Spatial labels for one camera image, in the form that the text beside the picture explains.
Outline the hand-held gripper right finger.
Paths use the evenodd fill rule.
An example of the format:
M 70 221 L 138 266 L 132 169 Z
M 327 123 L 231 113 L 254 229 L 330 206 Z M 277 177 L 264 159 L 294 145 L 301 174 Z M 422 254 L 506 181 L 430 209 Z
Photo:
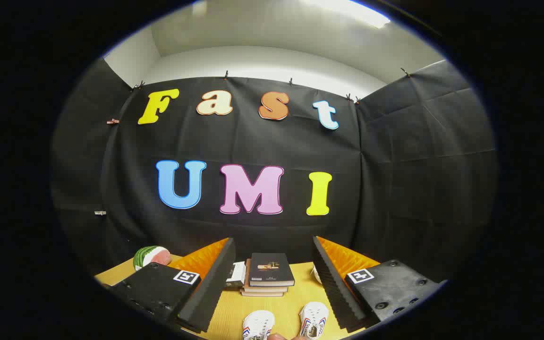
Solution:
M 338 325 L 349 332 L 391 322 L 445 284 L 400 260 L 382 263 L 319 236 L 313 263 Z

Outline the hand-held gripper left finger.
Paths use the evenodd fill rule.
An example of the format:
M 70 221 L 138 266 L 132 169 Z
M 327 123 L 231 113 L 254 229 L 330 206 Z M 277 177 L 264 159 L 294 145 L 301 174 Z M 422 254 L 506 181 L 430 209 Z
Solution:
M 110 292 L 170 328 L 205 332 L 235 258 L 234 239 L 224 238 L 170 264 L 151 261 Z

